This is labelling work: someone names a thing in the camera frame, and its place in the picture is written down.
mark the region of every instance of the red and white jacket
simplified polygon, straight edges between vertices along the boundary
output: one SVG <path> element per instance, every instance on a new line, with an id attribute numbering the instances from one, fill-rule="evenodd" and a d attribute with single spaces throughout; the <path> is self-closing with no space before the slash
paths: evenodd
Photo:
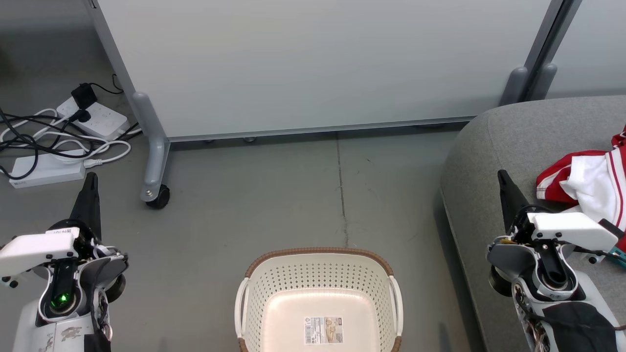
<path id="1" fill-rule="evenodd" d="M 626 230 L 626 127 L 613 136 L 613 150 L 564 156 L 537 177 L 537 198 L 563 202 L 594 221 L 607 219 Z"/>

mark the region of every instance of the black plug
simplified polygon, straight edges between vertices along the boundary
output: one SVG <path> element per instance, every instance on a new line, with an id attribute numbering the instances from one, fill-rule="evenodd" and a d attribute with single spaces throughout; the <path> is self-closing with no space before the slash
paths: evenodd
<path id="1" fill-rule="evenodd" d="M 74 122 L 76 120 L 78 120 L 79 122 L 87 122 L 91 119 L 91 115 L 89 114 L 89 112 L 87 110 L 78 110 L 77 112 L 74 113 L 74 115 L 72 115 L 72 117 L 69 118 L 70 122 Z"/>
<path id="2" fill-rule="evenodd" d="M 93 92 L 91 86 L 87 83 L 81 83 L 78 88 L 72 91 L 72 97 L 78 105 L 79 109 L 87 109 L 93 103 L 98 101 L 96 93 Z"/>

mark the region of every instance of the white plastic basket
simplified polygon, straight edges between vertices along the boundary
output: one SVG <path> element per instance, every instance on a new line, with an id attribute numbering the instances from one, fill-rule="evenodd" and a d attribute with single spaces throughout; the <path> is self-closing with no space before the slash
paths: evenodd
<path id="1" fill-rule="evenodd" d="M 389 264 L 360 249 L 265 254 L 248 268 L 235 301 L 242 352 L 397 352 L 402 329 Z"/>

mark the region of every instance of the white robot arm casing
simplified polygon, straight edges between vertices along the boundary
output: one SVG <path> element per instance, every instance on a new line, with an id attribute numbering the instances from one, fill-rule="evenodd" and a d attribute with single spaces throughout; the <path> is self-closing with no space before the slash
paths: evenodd
<path id="1" fill-rule="evenodd" d="M 0 251 L 0 277 L 18 275 L 52 259 L 76 256 L 74 240 L 78 232 L 73 227 L 17 236 Z"/>

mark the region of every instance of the wire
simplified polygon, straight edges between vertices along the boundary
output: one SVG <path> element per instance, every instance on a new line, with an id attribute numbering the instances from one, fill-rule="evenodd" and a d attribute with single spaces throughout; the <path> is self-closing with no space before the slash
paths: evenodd
<path id="1" fill-rule="evenodd" d="M 47 112 L 47 111 L 53 111 L 54 112 L 54 116 L 47 116 L 47 115 L 43 115 L 43 116 L 39 116 L 39 114 Z M 10 148 L 10 149 L 29 149 L 29 150 L 34 150 L 35 151 L 35 155 L 34 155 L 34 162 L 33 162 L 33 166 L 30 168 L 30 170 L 28 170 L 28 172 L 26 172 L 24 175 L 21 176 L 14 176 L 14 175 L 9 175 L 9 173 L 6 171 L 6 169 L 0 167 L 0 172 L 3 173 L 4 175 L 6 175 L 7 177 L 9 177 L 10 179 L 13 180 L 19 180 L 19 179 L 23 179 L 25 177 L 27 177 L 28 175 L 30 175 L 34 169 L 37 166 L 38 163 L 38 159 L 39 159 L 39 152 L 40 151 L 44 151 L 44 152 L 48 152 L 52 155 L 55 156 L 55 158 L 57 158 L 59 161 L 63 162 L 63 163 L 78 163 L 78 162 L 82 162 L 83 165 L 85 166 L 85 168 L 90 168 L 90 167 L 94 167 L 97 165 L 102 165 L 103 163 L 108 163 L 108 162 L 113 162 L 115 160 L 119 160 L 121 158 L 123 158 L 124 156 L 126 156 L 128 153 L 130 153 L 131 150 L 131 145 L 126 141 L 129 140 L 132 137 L 137 136 L 140 132 L 141 132 L 141 128 L 138 128 L 137 130 L 133 130 L 133 128 L 135 128 L 136 126 L 138 126 L 138 124 L 134 124 L 131 128 L 129 128 L 127 131 L 125 131 L 120 137 L 118 137 L 118 139 L 113 140 L 113 141 L 107 141 L 103 138 L 99 138 L 99 137 L 92 137 L 89 135 L 86 135 L 86 133 L 84 131 L 82 131 L 81 128 L 77 127 L 76 125 L 74 125 L 71 120 L 69 120 L 67 117 L 64 118 L 59 118 L 56 114 L 56 110 L 54 109 L 45 109 L 45 110 L 41 110 L 39 112 L 37 112 L 37 114 L 33 115 L 33 116 L 16 116 L 16 115 L 10 115 L 13 116 L 12 119 L 8 119 L 6 117 L 7 115 L 4 114 L 4 112 L 0 109 L 0 118 L 1 118 L 1 123 L 5 123 L 7 125 L 7 130 L 3 131 L 2 133 L 0 133 L 0 152 Z M 45 123 L 45 122 L 41 122 L 41 121 L 37 121 L 38 118 L 50 118 L 52 120 L 54 120 L 54 122 L 52 124 L 50 123 Z M 13 121 L 18 121 L 21 120 L 21 122 L 12 125 L 11 122 Z M 56 125 L 60 124 L 61 122 L 65 121 L 65 123 L 63 124 L 63 126 L 61 128 L 57 127 Z M 16 130 L 16 127 L 19 127 L 21 125 L 24 125 L 27 122 L 35 122 L 41 125 L 45 125 L 46 127 L 41 129 L 40 131 L 38 131 L 37 133 L 35 133 L 33 136 L 31 135 L 25 135 L 22 133 L 19 133 Z M 75 127 L 77 130 L 79 130 L 81 133 L 83 133 L 84 135 L 77 135 L 71 132 L 66 131 L 66 128 L 68 126 L 72 126 Z M 49 129 L 54 129 L 57 130 L 58 132 L 52 132 L 49 131 Z M 11 132 L 12 134 L 15 135 L 15 137 L 12 140 L 4 140 L 4 136 Z M 37 139 L 45 136 L 45 135 L 56 135 L 57 138 L 55 139 L 55 141 L 53 142 L 53 144 L 50 147 L 44 147 L 40 144 L 37 143 Z M 122 137 L 130 135 L 128 138 L 126 138 L 126 140 L 121 140 Z M 67 140 L 62 140 L 59 142 L 59 139 L 61 137 L 75 137 L 77 139 L 67 139 Z M 88 142 L 89 143 L 89 148 L 85 147 L 85 145 L 83 145 L 80 140 Z M 15 145 L 18 142 L 25 142 L 24 144 L 20 144 L 20 145 Z M 65 143 L 75 143 L 79 146 L 79 148 L 83 149 L 84 153 L 82 155 L 68 155 L 66 153 L 64 153 L 63 151 L 57 150 L 57 148 L 59 148 L 60 146 L 64 145 Z M 115 145 L 115 144 L 121 144 L 121 145 L 125 145 L 126 146 L 126 150 L 124 152 L 122 152 L 121 154 L 115 156 L 115 157 L 111 157 L 111 158 L 107 158 L 107 159 L 90 159 L 91 157 L 99 154 L 99 153 L 104 153 L 106 152 L 110 146 Z"/>
<path id="2" fill-rule="evenodd" d="M 608 327 L 606 326 L 596 326 L 596 325 L 587 325 L 587 324 L 580 324 L 580 323 L 571 323 L 568 321 L 562 321 L 559 319 L 554 319 L 554 318 L 548 318 L 546 316 L 540 316 L 538 314 L 536 314 L 533 311 L 530 311 L 528 309 L 528 307 L 526 307 L 525 304 L 523 304 L 520 299 L 517 297 L 517 295 L 515 295 L 515 301 L 517 302 L 517 304 L 519 305 L 519 307 L 521 308 L 521 310 L 524 311 L 524 313 L 531 319 L 535 319 L 538 321 L 543 321 L 545 323 L 548 323 L 550 325 L 559 325 L 559 326 L 564 326 L 566 328 L 570 328 L 570 329 L 575 329 L 575 328 L 585 328 L 585 329 L 591 329 L 591 330 L 606 330 L 608 329 Z M 621 326 L 614 326 L 613 329 L 615 331 L 624 331 L 626 330 L 626 325 L 621 325 Z"/>
<path id="3" fill-rule="evenodd" d="M 117 95 L 117 94 L 122 94 L 122 93 L 124 93 L 124 90 L 123 90 L 123 89 L 121 89 L 120 87 L 118 87 L 117 85 L 115 85 L 115 77 L 117 77 L 117 75 L 113 73 L 113 74 L 111 75 L 111 81 L 113 82 L 113 86 L 114 86 L 114 87 L 118 90 L 117 92 L 115 92 L 115 91 L 110 91 L 110 90 L 106 89 L 105 87 L 103 87 L 103 86 L 101 86 L 101 85 L 99 85 L 99 84 L 97 84 L 97 83 L 89 83 L 89 85 L 90 85 L 90 86 L 96 86 L 96 87 L 98 87 L 98 88 L 102 89 L 103 91 L 105 91 L 105 92 L 107 92 L 107 93 L 111 93 L 111 94 L 115 94 L 115 95 Z"/>
<path id="4" fill-rule="evenodd" d="M 137 128 L 134 131 L 131 131 L 133 128 L 137 127 L 139 125 L 139 123 L 136 123 L 134 125 L 132 125 L 129 129 L 126 130 L 126 132 L 122 133 L 118 138 L 116 138 L 115 140 L 121 140 L 125 135 L 134 135 L 136 133 L 141 132 L 141 128 Z"/>
<path id="5" fill-rule="evenodd" d="M 120 87 L 118 87 L 118 86 L 116 86 L 116 85 L 115 85 L 115 77 L 117 77 L 117 74 L 113 73 L 113 74 L 111 75 L 111 81 L 113 82 L 113 86 L 114 86 L 117 90 L 124 91 L 123 89 L 121 89 Z"/>
<path id="6" fill-rule="evenodd" d="M 33 140 L 34 142 L 34 138 L 32 136 L 29 135 L 24 135 L 27 138 L 30 138 Z M 33 173 L 33 171 L 35 171 L 35 168 L 37 167 L 37 161 L 39 158 L 39 150 L 35 149 L 35 161 L 33 162 L 33 166 L 30 168 L 30 170 L 28 170 L 24 175 L 22 176 L 13 176 L 10 175 L 6 169 L 4 167 L 2 167 L 2 165 L 0 165 L 0 172 L 2 172 L 6 177 L 8 177 L 10 180 L 21 180 L 21 179 L 25 179 L 26 177 L 28 177 L 28 175 L 30 175 L 31 173 Z"/>

